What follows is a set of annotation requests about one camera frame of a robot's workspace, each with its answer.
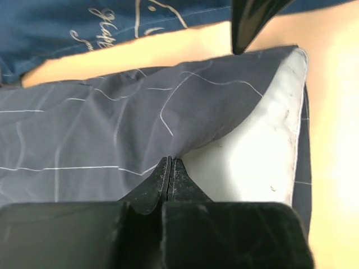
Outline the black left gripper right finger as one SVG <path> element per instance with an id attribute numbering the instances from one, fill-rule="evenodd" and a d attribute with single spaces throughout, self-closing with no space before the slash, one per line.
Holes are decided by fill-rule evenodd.
<path id="1" fill-rule="evenodd" d="M 313 268 L 297 213 L 278 202 L 214 202 L 172 162 L 162 207 L 163 268 Z"/>

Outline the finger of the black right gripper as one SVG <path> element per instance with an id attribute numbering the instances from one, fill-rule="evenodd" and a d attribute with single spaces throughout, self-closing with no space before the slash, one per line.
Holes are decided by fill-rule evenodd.
<path id="1" fill-rule="evenodd" d="M 290 0 L 232 0 L 232 53 L 244 53 L 266 23 L 289 4 Z"/>

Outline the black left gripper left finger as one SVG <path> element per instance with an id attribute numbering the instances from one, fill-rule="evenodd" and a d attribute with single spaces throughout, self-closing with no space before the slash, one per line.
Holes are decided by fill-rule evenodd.
<path id="1" fill-rule="evenodd" d="M 161 268 L 160 208 L 172 159 L 112 202 L 1 208 L 2 268 Z"/>

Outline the grey checked pillowcase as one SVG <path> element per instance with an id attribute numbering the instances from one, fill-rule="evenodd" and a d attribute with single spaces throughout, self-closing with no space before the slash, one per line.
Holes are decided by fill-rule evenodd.
<path id="1" fill-rule="evenodd" d="M 183 162 L 188 152 L 238 127 L 296 48 L 275 47 L 27 89 L 3 88 L 1 208 L 122 199 L 150 176 L 161 159 Z M 306 85 L 289 207 L 308 240 L 311 166 Z"/>

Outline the white stained pillow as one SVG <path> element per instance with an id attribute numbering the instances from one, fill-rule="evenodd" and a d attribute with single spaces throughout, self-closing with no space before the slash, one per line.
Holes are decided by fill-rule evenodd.
<path id="1" fill-rule="evenodd" d="M 296 48 L 232 132 L 185 154 L 190 178 L 214 201 L 293 203 L 307 54 Z"/>

